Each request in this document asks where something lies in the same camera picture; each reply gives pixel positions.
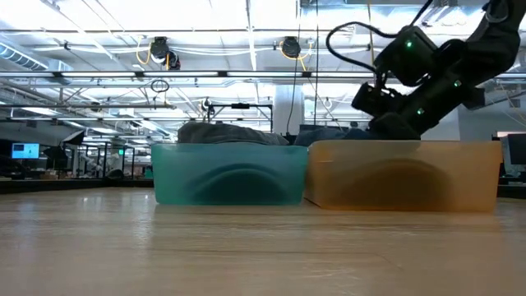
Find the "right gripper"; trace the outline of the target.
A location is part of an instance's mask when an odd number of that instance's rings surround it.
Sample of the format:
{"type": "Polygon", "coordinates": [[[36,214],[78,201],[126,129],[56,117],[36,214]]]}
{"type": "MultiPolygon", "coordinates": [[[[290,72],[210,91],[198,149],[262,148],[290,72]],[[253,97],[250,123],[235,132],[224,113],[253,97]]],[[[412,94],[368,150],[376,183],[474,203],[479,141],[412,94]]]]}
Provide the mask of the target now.
{"type": "Polygon", "coordinates": [[[421,136],[466,99],[467,86],[462,81],[442,78],[426,81],[407,95],[393,88],[364,83],[352,106],[372,119],[384,113],[397,113],[421,136]]]}

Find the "background robot workstation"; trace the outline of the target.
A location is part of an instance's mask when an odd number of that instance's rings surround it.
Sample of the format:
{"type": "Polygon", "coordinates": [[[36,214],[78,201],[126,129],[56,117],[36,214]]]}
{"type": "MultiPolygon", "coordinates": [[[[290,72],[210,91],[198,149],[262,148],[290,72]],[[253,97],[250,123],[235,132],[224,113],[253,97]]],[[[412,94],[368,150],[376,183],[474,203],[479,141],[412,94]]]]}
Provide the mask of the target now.
{"type": "Polygon", "coordinates": [[[76,148],[73,161],[75,178],[123,178],[135,175],[136,148],[114,146],[110,142],[88,142],[76,148]]]}

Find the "silver ventilation duct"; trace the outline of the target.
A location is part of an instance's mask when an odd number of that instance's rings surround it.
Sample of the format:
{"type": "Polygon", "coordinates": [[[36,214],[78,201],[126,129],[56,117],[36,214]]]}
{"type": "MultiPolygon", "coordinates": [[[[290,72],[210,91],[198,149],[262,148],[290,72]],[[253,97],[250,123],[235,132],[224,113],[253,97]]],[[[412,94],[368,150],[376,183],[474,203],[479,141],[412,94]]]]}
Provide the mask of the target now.
{"type": "Polygon", "coordinates": [[[24,54],[10,45],[0,42],[0,58],[31,71],[47,71],[48,65],[24,54]]]}

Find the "green translucent plastic bin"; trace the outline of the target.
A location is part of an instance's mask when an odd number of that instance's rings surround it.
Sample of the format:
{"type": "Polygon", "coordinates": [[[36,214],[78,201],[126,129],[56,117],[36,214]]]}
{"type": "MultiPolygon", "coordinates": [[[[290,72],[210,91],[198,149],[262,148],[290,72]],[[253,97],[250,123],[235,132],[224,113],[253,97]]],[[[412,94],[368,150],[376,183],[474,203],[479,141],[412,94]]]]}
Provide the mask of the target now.
{"type": "Polygon", "coordinates": [[[200,205],[187,197],[184,183],[229,164],[258,164],[279,171],[279,181],[299,204],[305,187],[307,148],[254,143],[163,144],[151,148],[155,199],[160,205],[200,205]]]}

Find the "orange translucent plastic bin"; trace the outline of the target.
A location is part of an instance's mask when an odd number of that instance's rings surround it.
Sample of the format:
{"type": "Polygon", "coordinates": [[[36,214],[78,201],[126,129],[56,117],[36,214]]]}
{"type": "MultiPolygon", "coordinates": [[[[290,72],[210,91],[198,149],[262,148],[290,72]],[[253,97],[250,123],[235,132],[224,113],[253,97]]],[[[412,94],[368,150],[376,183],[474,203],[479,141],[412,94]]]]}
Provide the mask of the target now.
{"type": "Polygon", "coordinates": [[[305,198],[327,210],[350,173],[377,161],[421,160],[445,171],[451,194],[444,212],[491,212],[495,208],[501,144],[495,141],[318,141],[308,149],[305,198]]]}

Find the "gray denim cap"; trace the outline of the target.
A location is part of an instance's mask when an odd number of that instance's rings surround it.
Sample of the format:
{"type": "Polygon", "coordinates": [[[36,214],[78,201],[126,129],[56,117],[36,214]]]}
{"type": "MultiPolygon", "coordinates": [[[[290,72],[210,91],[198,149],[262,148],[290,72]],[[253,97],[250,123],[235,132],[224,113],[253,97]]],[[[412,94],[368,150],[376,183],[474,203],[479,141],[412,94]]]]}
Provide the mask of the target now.
{"type": "Polygon", "coordinates": [[[231,124],[202,122],[185,123],[178,129],[178,143],[220,144],[228,142],[249,142],[270,146],[287,146],[289,142],[281,135],[262,132],[249,127],[231,124]]]}
{"type": "Polygon", "coordinates": [[[200,205],[276,206],[297,204],[279,180],[279,171],[258,164],[229,164],[184,183],[187,197],[200,205]]]}

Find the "black computer monitor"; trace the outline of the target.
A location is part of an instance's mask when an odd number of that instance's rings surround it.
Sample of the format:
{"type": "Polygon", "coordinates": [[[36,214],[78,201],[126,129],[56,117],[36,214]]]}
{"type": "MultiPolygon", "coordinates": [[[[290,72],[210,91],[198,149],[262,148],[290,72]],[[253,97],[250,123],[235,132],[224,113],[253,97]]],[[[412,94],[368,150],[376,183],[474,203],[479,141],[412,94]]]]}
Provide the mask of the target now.
{"type": "Polygon", "coordinates": [[[508,134],[502,144],[505,172],[513,177],[526,173],[526,133],[508,134]]]}

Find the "monitor with blue screen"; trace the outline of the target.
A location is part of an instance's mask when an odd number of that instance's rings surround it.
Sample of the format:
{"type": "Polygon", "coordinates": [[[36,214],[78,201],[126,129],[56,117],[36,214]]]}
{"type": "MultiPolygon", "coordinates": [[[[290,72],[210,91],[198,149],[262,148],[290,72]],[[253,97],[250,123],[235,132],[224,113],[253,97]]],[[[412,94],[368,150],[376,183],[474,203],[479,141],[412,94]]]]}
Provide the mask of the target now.
{"type": "Polygon", "coordinates": [[[13,143],[12,158],[14,160],[32,160],[39,158],[39,143],[13,143]]]}

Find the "black gantry frame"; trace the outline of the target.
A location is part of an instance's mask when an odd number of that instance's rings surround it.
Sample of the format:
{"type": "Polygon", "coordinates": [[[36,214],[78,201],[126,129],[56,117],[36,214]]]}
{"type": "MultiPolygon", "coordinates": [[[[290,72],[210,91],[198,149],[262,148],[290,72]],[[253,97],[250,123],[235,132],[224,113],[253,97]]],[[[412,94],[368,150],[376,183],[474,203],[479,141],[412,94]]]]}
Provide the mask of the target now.
{"type": "Polygon", "coordinates": [[[208,123],[211,123],[224,109],[236,109],[236,110],[246,110],[246,109],[256,109],[263,116],[263,119],[255,118],[230,118],[229,121],[250,121],[250,122],[260,122],[268,121],[270,124],[270,131],[274,131],[274,107],[272,104],[249,104],[249,103],[232,103],[232,104],[212,104],[208,103],[206,107],[206,116],[205,120],[208,123]]]}

